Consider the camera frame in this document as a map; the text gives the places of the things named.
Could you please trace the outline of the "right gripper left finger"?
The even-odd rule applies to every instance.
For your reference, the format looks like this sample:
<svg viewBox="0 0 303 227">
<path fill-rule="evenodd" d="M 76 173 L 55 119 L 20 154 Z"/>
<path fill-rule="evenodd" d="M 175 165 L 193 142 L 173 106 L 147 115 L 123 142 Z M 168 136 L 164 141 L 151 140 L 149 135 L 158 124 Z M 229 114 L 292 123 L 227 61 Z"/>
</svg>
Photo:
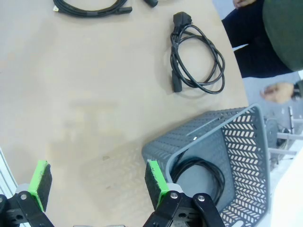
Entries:
<svg viewBox="0 0 303 227">
<path fill-rule="evenodd" d="M 28 190 L 15 193 L 10 198 L 0 195 L 0 225 L 19 227 L 28 223 L 31 227 L 52 227 L 53 223 L 45 214 L 51 185 L 51 165 L 40 160 Z"/>
</svg>

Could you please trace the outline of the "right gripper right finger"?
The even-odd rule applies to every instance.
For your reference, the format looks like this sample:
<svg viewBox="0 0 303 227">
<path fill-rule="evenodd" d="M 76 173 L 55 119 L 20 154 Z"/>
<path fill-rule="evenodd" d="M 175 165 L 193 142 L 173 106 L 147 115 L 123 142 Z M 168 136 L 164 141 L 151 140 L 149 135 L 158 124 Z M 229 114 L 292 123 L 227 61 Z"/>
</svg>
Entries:
<svg viewBox="0 0 303 227">
<path fill-rule="evenodd" d="M 187 196 L 180 185 L 167 183 L 156 160 L 148 160 L 145 183 L 154 207 L 145 227 L 170 227 L 182 222 L 187 227 L 225 226 L 213 200 L 206 193 Z"/>
</svg>

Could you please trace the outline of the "person's left hand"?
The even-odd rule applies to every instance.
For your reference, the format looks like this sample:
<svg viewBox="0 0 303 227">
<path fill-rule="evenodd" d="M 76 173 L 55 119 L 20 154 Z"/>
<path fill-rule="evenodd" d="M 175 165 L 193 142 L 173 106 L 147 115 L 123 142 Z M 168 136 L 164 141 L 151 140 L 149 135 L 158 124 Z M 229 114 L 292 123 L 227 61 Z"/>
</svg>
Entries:
<svg viewBox="0 0 303 227">
<path fill-rule="evenodd" d="M 283 104 L 292 99 L 294 84 L 287 82 L 275 83 L 260 92 L 263 99 L 278 104 Z"/>
</svg>

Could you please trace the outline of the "person's right hand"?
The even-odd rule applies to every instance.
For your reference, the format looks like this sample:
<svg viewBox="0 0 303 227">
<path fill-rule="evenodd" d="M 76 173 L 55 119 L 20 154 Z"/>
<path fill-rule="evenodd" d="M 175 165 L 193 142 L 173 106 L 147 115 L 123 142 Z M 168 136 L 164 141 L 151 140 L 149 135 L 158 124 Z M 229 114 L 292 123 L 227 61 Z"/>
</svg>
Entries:
<svg viewBox="0 0 303 227">
<path fill-rule="evenodd" d="M 233 5 L 236 9 L 239 9 L 241 7 L 245 7 L 247 5 L 249 5 L 251 2 L 251 0 L 233 0 Z"/>
</svg>

